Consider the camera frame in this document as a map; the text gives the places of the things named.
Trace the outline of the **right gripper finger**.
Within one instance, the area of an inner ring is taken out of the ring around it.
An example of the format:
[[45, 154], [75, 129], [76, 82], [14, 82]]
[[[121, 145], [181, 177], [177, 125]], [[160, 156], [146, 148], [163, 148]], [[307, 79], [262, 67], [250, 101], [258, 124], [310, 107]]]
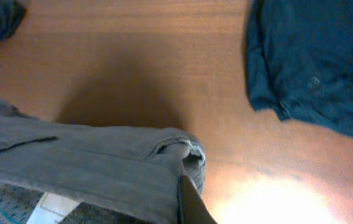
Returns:
[[179, 223], [216, 224], [191, 179], [181, 175], [178, 180]]

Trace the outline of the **grey shorts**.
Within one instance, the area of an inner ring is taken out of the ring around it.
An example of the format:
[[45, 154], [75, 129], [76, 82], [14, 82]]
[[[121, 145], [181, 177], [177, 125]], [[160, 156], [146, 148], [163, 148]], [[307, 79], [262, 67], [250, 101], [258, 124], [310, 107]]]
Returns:
[[0, 100], [0, 182], [177, 223], [180, 177], [201, 193], [205, 173], [204, 148], [182, 130], [49, 123]]

